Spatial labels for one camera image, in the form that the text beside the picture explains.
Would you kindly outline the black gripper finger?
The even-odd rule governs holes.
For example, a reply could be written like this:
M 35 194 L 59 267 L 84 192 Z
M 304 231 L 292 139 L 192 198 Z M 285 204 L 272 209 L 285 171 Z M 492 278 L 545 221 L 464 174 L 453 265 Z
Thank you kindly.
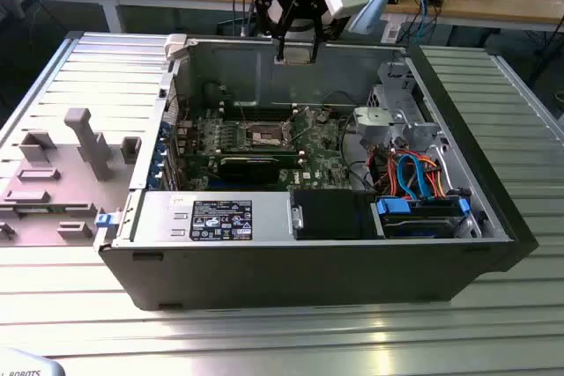
M 336 41 L 345 30 L 349 18 L 333 18 L 324 0 L 313 0 L 310 11 L 314 28 L 310 62 L 315 63 L 319 47 L 326 41 Z
M 278 41 L 276 61 L 284 61 L 286 34 L 294 20 L 294 0 L 253 0 L 261 32 Z

